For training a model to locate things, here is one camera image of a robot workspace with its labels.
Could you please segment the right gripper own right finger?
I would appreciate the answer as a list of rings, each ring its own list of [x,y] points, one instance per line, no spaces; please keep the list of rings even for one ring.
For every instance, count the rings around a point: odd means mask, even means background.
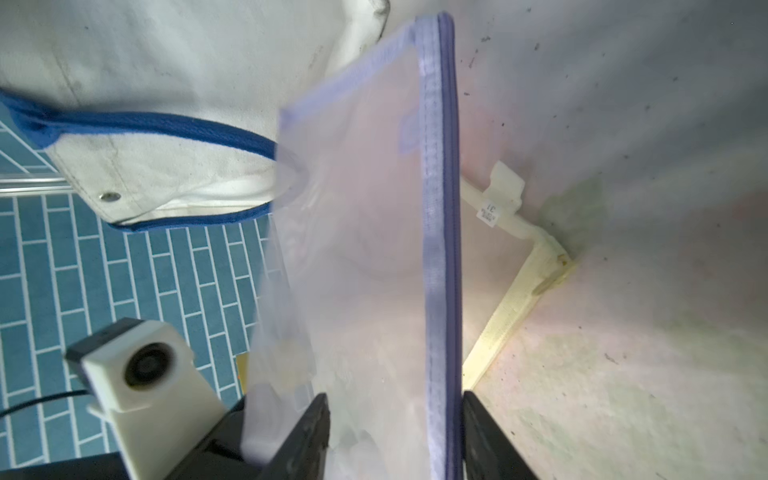
[[[480,399],[462,397],[463,460],[469,480],[537,480]]]

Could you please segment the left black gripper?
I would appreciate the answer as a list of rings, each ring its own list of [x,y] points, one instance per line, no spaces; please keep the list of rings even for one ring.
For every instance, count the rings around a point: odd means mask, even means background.
[[[255,479],[264,467],[249,464],[241,452],[243,400],[196,445],[170,472],[168,479]],[[11,469],[3,479],[127,479],[119,453],[100,454],[44,465]]]

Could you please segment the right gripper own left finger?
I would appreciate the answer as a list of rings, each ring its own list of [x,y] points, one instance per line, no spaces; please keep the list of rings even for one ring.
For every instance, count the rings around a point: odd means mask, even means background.
[[[326,393],[312,400],[258,480],[322,480],[329,446],[331,415]]]

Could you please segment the yellow trimmed mesh pouch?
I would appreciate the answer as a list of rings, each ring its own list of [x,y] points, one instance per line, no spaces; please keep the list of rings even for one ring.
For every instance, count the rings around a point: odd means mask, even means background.
[[[552,235],[519,214],[524,188],[501,162],[485,190],[460,183],[465,390],[479,383],[515,328],[573,266]]]

